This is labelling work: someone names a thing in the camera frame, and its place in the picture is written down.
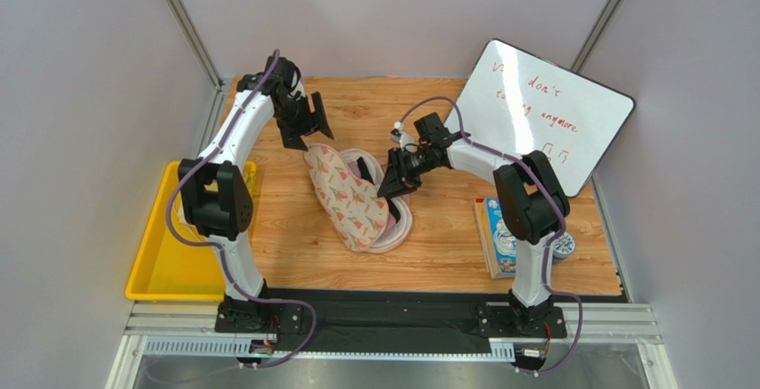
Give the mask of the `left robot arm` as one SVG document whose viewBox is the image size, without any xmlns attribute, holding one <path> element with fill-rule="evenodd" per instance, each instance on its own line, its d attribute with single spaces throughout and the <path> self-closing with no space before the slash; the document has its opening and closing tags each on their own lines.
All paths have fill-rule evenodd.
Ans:
<svg viewBox="0 0 760 389">
<path fill-rule="evenodd" d="M 165 211 L 175 239 L 214 251 L 225 283 L 226 317 L 240 312 L 267 321 L 281 303 L 261 295 L 266 281 L 252 255 L 248 228 L 253 202 L 242 174 L 271 120 L 286 149 L 306 151 L 305 137 L 317 132 L 334 136 L 320 93 L 306 94 L 300 69 L 278 50 L 263 72 L 238 82 L 233 108 L 211 143 L 196 158 L 179 163 L 178 185 Z"/>
</svg>

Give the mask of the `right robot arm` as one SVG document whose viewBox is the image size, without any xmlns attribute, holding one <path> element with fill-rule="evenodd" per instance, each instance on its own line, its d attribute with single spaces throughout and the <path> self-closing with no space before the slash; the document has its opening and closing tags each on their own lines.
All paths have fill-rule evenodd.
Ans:
<svg viewBox="0 0 760 389">
<path fill-rule="evenodd" d="M 516 274 L 508 294 L 514 319 L 534 323 L 549 315 L 551 243 L 566 231 L 569 201 L 548 157 L 533 151 L 515 157 L 470 137 L 465 130 L 450 132 L 435 112 L 415 121 L 418 138 L 395 122 L 388 162 L 379 196 L 409 195 L 421 185 L 423 174 L 438 168 L 460 170 L 493 183 L 502 220 L 516 239 Z"/>
</svg>

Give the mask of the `floral mesh laundry bag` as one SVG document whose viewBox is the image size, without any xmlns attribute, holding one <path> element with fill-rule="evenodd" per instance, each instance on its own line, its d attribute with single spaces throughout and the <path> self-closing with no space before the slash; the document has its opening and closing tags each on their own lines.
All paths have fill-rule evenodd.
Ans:
<svg viewBox="0 0 760 389">
<path fill-rule="evenodd" d="M 406 240 L 413 226 L 409 198 L 377 196 L 384 171 L 372 154 L 314 144 L 303 160 L 320 205 L 349 250 L 385 253 Z"/>
</svg>

